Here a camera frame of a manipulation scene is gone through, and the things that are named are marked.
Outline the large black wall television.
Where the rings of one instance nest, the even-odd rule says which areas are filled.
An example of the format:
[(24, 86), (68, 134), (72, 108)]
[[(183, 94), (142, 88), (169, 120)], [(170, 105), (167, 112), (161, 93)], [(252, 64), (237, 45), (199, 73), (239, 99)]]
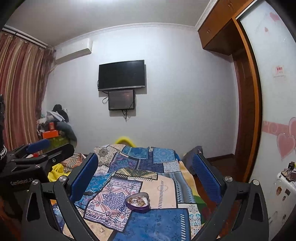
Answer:
[(121, 61), (100, 64), (97, 88), (99, 91), (145, 88), (144, 60)]

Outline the orange box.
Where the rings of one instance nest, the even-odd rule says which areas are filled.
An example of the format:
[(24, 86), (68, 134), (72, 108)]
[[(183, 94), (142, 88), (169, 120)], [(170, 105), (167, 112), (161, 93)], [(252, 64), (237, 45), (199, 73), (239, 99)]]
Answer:
[(55, 138), (59, 136), (59, 132), (57, 130), (47, 131), (42, 133), (42, 137), (44, 139)]

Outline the dark pillow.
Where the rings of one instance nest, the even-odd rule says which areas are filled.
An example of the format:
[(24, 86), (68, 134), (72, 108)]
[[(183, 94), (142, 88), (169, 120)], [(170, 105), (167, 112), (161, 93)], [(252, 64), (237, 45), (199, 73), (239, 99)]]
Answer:
[(194, 147), (192, 150), (190, 150), (188, 153), (186, 153), (184, 155), (184, 157), (182, 157), (182, 162), (185, 165), (185, 167), (187, 168), (187, 170), (194, 176), (196, 174), (196, 172), (193, 169), (193, 157), (196, 154), (203, 154), (203, 148), (202, 146), (196, 146)]

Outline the red striped curtain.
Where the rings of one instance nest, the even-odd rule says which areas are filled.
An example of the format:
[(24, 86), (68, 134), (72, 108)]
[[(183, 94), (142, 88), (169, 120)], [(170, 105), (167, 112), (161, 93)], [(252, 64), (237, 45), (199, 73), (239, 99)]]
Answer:
[(8, 150), (36, 142), (52, 48), (1, 32), (1, 94), (6, 105), (4, 144)]

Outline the blue patchwork bed blanket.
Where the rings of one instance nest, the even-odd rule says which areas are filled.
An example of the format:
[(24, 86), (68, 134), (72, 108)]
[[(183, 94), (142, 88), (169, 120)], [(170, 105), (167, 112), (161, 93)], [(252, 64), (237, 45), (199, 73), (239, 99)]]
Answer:
[[(172, 149), (97, 146), (98, 167), (74, 206), (99, 240), (191, 240), (207, 216), (194, 178)], [(151, 209), (126, 207), (145, 192)]]

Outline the yellow cloth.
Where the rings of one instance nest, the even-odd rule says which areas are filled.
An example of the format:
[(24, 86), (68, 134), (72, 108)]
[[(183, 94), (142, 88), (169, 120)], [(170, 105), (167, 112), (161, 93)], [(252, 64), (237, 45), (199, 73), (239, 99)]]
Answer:
[(48, 173), (48, 180), (50, 182), (57, 181), (61, 176), (68, 176), (71, 172), (65, 172), (62, 164), (56, 164), (52, 167), (52, 171)]

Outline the pink heart wall sticker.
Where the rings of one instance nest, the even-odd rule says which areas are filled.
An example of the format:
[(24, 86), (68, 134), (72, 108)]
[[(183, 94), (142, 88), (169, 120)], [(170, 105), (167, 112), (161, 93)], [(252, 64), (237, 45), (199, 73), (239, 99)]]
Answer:
[(291, 118), (288, 123), (287, 135), (285, 133), (279, 133), (276, 141), (282, 160), (292, 152), (295, 152), (295, 117)]

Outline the purple heart-shaped tin box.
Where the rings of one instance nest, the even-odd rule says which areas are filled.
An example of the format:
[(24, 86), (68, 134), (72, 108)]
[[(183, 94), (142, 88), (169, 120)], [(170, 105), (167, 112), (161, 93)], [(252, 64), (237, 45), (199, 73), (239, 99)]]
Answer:
[(139, 192), (126, 198), (126, 207), (133, 212), (146, 213), (151, 209), (149, 195), (145, 192)]

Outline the pile of clothes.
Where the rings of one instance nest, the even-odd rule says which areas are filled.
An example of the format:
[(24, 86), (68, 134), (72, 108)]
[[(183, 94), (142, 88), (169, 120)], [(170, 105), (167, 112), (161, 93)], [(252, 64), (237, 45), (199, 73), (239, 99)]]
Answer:
[(37, 120), (37, 135), (42, 137), (42, 133), (57, 130), (59, 136), (49, 138), (53, 147), (70, 143), (74, 147), (77, 146), (77, 137), (69, 122), (69, 116), (66, 109), (62, 105), (55, 104), (51, 111), (47, 111), (45, 117)]

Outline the white small fridge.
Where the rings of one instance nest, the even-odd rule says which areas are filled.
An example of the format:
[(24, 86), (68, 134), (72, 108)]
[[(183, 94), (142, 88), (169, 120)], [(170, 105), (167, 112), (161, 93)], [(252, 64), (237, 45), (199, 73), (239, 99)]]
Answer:
[(278, 173), (266, 198), (269, 224), (269, 240), (283, 228), (295, 207), (295, 182), (289, 182)]

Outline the brown wooden door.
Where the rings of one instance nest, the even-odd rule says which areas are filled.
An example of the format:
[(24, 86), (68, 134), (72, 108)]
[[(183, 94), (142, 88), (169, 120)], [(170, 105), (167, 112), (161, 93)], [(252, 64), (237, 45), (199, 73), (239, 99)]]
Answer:
[(235, 149), (236, 179), (250, 180), (261, 136), (262, 92), (253, 49), (241, 23), (235, 20), (244, 48), (232, 56), (238, 85), (239, 124)]

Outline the wooden overhead cabinet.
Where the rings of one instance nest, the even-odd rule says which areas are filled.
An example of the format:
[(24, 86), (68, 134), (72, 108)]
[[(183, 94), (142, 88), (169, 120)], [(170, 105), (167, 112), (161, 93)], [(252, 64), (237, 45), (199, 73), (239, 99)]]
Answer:
[(244, 48), (235, 18), (252, 1), (217, 1), (198, 30), (202, 48), (224, 55), (233, 55)]

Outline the small black wall monitor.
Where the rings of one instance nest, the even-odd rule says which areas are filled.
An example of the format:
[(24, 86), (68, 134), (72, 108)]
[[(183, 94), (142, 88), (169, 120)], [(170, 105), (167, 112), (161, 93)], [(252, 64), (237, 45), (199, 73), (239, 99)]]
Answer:
[(111, 110), (129, 110), (134, 109), (135, 93), (130, 90), (114, 90), (108, 94), (108, 109)]

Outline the white air conditioner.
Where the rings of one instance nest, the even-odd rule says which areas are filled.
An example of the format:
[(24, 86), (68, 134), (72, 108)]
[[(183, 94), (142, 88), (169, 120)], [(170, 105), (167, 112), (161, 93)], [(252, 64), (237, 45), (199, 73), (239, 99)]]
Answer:
[(80, 58), (92, 53), (93, 41), (89, 38), (71, 43), (56, 50), (55, 62), (57, 65)]

